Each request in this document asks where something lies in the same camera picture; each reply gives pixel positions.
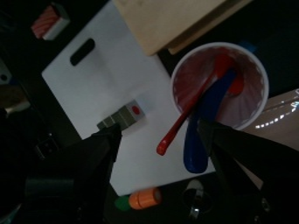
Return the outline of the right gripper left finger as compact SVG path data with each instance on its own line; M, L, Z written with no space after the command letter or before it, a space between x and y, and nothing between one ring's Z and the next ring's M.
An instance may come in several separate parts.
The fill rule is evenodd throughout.
M115 124L39 163L26 181L23 224L105 224L121 140Z

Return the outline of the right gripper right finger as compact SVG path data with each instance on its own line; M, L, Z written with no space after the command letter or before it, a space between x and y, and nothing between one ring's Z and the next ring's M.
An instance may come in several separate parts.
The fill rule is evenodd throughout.
M240 224L299 224L299 151L218 122L198 133Z

